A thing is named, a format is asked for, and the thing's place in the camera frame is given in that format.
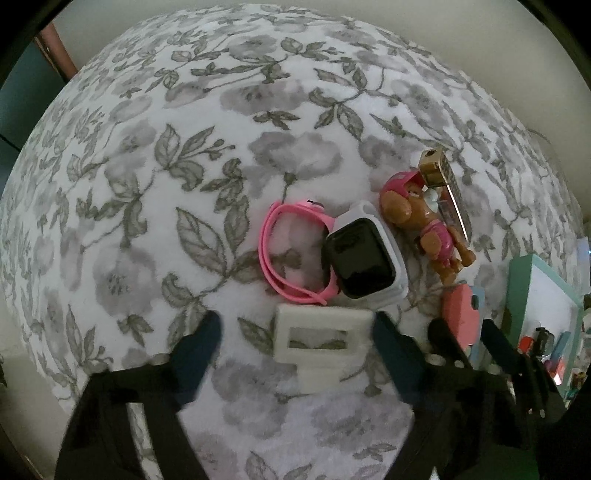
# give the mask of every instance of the white watch case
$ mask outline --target white watch case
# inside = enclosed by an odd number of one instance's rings
[[[347,212],[338,216],[335,219],[335,226],[330,235],[333,235],[344,226],[360,218],[366,218],[375,225],[396,272],[396,278],[389,287],[361,299],[351,299],[355,302],[355,305],[358,304],[372,310],[377,310],[386,305],[398,303],[406,297],[408,294],[408,274],[404,265],[404,259],[389,226],[384,223],[376,207],[366,200],[356,202]]]

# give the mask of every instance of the brown toy dog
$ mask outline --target brown toy dog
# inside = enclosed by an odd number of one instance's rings
[[[399,172],[384,185],[379,195],[383,217],[395,226],[420,232],[421,247],[431,260],[444,286],[452,285],[463,267],[469,267],[476,255],[464,243],[454,227],[443,223],[423,198],[424,181],[418,171]],[[461,261],[454,254],[460,254]]]

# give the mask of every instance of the bed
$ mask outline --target bed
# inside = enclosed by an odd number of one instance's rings
[[[0,279],[66,411],[90,374],[158,358],[215,309],[222,347],[180,414],[212,480],[380,478],[411,410],[374,352],[339,391],[297,394],[294,369],[271,357],[280,298],[258,267],[261,222],[276,200],[333,216],[376,202],[442,145],[478,256],[459,280],[484,288],[500,322],[513,257],[535,253],[580,283],[580,209],[538,140],[465,73],[352,18],[274,5],[160,15],[106,46],[33,130],[0,202]],[[441,285],[397,238],[410,291],[388,311],[428,349]],[[276,268],[315,278],[317,239],[278,225]]]

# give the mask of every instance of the watch face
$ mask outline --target watch face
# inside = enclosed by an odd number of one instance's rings
[[[388,288],[396,279],[378,229],[368,218],[359,218],[329,235],[323,253],[349,298],[358,299]]]

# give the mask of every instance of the pink watch strap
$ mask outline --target pink watch strap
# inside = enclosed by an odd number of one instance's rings
[[[293,301],[295,303],[320,303],[321,305],[326,305],[328,300],[339,292],[336,274],[332,268],[330,269],[330,280],[328,285],[320,292],[313,292],[298,285],[294,285],[280,276],[273,269],[271,263],[271,254],[269,253],[269,239],[271,238],[273,226],[279,218],[279,215],[282,213],[295,213],[296,215],[302,215],[313,222],[326,225],[329,232],[331,232],[335,225],[335,219],[324,214],[323,210],[324,209],[320,205],[314,204],[309,200],[298,203],[275,202],[273,205],[271,205],[269,213],[267,213],[267,217],[263,221],[258,244],[258,254],[259,262],[261,263],[261,269],[263,275],[271,287],[273,287],[273,289],[279,295],[283,296],[289,301]]]

